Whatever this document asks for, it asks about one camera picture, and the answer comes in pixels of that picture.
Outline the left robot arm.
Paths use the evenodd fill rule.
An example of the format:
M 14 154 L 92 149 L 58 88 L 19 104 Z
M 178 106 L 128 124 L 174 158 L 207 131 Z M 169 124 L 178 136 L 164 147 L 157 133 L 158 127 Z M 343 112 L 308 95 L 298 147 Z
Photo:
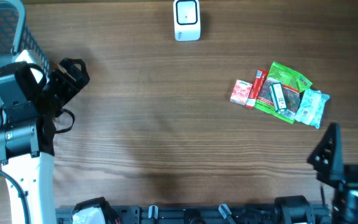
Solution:
M 64 58 L 47 73 L 24 60 L 0 67 L 0 174 L 6 179 L 13 223 L 56 223 L 53 197 L 55 118 L 90 81 L 82 59 Z

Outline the dark green small box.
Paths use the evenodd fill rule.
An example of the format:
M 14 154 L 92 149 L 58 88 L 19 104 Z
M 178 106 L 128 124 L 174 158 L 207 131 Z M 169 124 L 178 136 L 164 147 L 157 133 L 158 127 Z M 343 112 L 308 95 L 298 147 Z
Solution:
M 270 94 L 272 97 L 273 105 L 276 113 L 286 112 L 287 103 L 283 94 L 282 84 L 273 83 L 269 86 Z

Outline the red stick packet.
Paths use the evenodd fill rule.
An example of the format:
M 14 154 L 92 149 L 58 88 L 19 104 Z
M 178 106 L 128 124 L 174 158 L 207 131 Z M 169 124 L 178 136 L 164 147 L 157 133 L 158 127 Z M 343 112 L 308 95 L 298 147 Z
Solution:
M 267 75 L 268 75 L 268 71 L 261 70 L 261 69 L 257 70 L 254 83 L 252 84 L 252 88 L 251 88 L 249 97 L 246 101 L 246 108 L 252 109 L 255 106 L 256 99 L 263 87 L 263 84 L 266 80 Z

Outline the red Kleenex tissue pack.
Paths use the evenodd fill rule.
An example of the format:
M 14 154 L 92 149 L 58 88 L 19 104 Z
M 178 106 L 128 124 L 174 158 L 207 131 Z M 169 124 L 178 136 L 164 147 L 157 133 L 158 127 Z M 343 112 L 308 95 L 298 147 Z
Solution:
M 236 80 L 234 85 L 230 101 L 233 103 L 237 103 L 239 105 L 245 106 L 246 102 L 249 98 L 250 91 L 252 89 L 252 84 L 242 81 Z

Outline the pale teal wipes packet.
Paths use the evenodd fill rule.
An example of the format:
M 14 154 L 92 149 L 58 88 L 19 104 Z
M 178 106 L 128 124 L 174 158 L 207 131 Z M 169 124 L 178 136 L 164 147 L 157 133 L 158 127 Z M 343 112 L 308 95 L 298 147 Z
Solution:
M 300 107 L 294 117 L 295 121 L 319 129 L 324 113 L 324 106 L 330 96 L 320 90 L 307 89 L 301 99 Z

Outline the green snack bag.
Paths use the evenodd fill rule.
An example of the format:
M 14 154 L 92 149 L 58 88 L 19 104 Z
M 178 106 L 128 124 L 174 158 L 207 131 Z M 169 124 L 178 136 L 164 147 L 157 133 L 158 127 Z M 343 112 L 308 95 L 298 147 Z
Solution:
M 284 113 L 275 111 L 269 86 L 273 83 L 281 83 L 287 110 Z M 294 117 L 301 103 L 300 94 L 312 86 L 301 73 L 292 70 L 278 62 L 273 62 L 261 91 L 256 99 L 255 108 L 267 114 L 271 114 L 290 124 L 294 123 Z

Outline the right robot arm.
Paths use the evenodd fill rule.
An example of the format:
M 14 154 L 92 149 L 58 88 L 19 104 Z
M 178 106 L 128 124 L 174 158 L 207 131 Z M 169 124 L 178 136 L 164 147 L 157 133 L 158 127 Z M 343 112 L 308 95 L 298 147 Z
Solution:
M 307 158 L 316 171 L 316 178 L 334 189 L 332 223 L 358 223 L 358 165 L 343 161 L 341 132 L 337 123 L 331 123 L 322 140 Z M 275 205 L 278 223 L 327 223 L 324 189 L 321 191 L 323 209 L 318 211 L 303 196 L 279 197 Z

